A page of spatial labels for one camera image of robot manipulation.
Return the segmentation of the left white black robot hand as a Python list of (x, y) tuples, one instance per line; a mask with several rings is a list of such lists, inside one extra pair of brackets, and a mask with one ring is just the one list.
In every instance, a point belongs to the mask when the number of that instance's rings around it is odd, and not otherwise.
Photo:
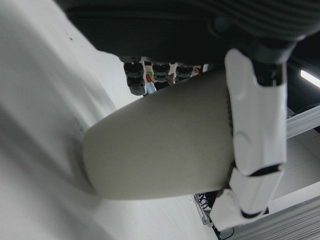
[(59, 0), (139, 100), (91, 126), (86, 175), (108, 200), (216, 191), (223, 231), (266, 211), (287, 160), (287, 61), (317, 0)]

